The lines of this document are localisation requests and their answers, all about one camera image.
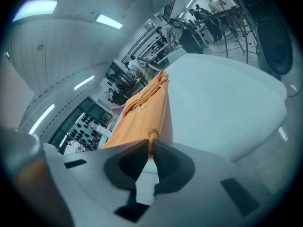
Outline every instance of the white table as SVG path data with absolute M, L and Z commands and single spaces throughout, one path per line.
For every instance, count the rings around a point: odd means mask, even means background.
M 152 60 L 156 57 L 157 54 L 159 54 L 162 50 L 165 49 L 165 47 L 166 47 L 167 45 L 168 45 L 168 44 L 165 44 L 161 49 L 159 49 L 159 50 L 150 58 L 150 60 L 152 61 Z
M 183 55 L 185 55 L 186 53 L 187 52 L 182 48 L 182 46 L 180 46 L 178 49 L 176 49 L 172 53 L 169 53 L 167 55 L 167 59 L 169 60 L 169 63 L 172 64 L 176 60 L 178 60 L 180 57 L 182 57 Z
M 101 125 L 96 128 L 96 131 L 102 135 L 98 144 L 98 148 L 102 148 L 106 143 L 107 139 L 111 136 L 112 132 L 108 129 L 103 128 Z
M 237 160 L 274 134 L 286 117 L 283 83 L 250 65 L 186 54 L 166 71 L 169 99 L 160 133 L 163 142 Z

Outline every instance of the black slot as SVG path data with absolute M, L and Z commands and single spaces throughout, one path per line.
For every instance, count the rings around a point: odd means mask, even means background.
M 257 200 L 235 179 L 221 181 L 221 185 L 243 216 L 250 214 L 260 206 Z
M 85 163 L 87 163 L 87 161 L 80 159 L 80 160 L 76 160 L 76 161 L 66 162 L 66 163 L 64 163 L 64 165 L 67 169 L 69 169 L 69 168 L 73 168 L 75 166 L 83 165 Z

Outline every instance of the black speaker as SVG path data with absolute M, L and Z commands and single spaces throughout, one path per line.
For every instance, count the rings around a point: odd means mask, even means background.
M 285 25 L 278 20 L 257 26 L 260 47 L 269 68 L 278 75 L 287 74 L 293 64 L 293 49 Z

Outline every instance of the ceiling light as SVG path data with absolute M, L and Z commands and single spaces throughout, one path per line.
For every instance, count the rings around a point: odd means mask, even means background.
M 33 0 L 27 1 L 15 15 L 13 22 L 24 17 L 52 14 L 58 1 L 55 0 Z
M 49 106 L 49 108 L 40 116 L 40 118 L 37 120 L 37 122 L 34 124 L 34 126 L 30 129 L 29 133 L 32 134 L 35 132 L 36 128 L 39 126 L 39 124 L 42 122 L 42 120 L 49 114 L 55 108 L 55 105 L 52 104 Z
M 65 140 L 66 140 L 66 138 L 67 138 L 67 135 L 64 136 L 64 138 L 63 138 L 63 140 L 61 141 L 59 147 L 61 147 L 61 146 L 63 145 L 63 143 L 65 142 Z
M 83 115 L 84 115 L 84 113 L 81 114 L 81 116 L 79 117 L 79 119 L 80 119 Z M 77 121 L 75 122 L 75 124 L 79 121 L 79 119 L 77 119 Z
M 117 29 L 120 29 L 123 26 L 119 22 L 114 21 L 113 19 L 111 19 L 109 17 L 106 17 L 103 14 L 99 15 L 99 17 L 96 19 L 96 21 L 99 22 L 99 23 L 102 23 L 102 24 L 112 26 L 112 27 L 117 28 Z
M 298 89 L 292 84 L 290 85 L 296 92 L 299 92 Z
M 86 80 L 84 80 L 83 82 L 79 83 L 77 86 L 74 87 L 74 90 L 78 89 L 79 87 L 81 87 L 82 85 L 84 85 L 85 83 L 87 83 L 88 81 L 92 80 L 94 78 L 94 76 L 91 76 L 90 78 L 87 78 Z
M 187 9 L 192 2 L 193 0 L 191 0 L 185 8 Z
M 281 137 L 284 139 L 284 141 L 285 142 L 288 141 L 288 136 L 286 135 L 284 129 L 282 127 L 280 127 L 278 131 L 279 131 Z

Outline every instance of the orange cloth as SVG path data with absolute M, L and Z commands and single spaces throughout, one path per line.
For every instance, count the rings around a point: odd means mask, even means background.
M 163 125 L 168 83 L 167 72 L 161 71 L 145 90 L 128 99 L 119 124 L 103 148 L 148 139 L 151 156 L 153 140 Z

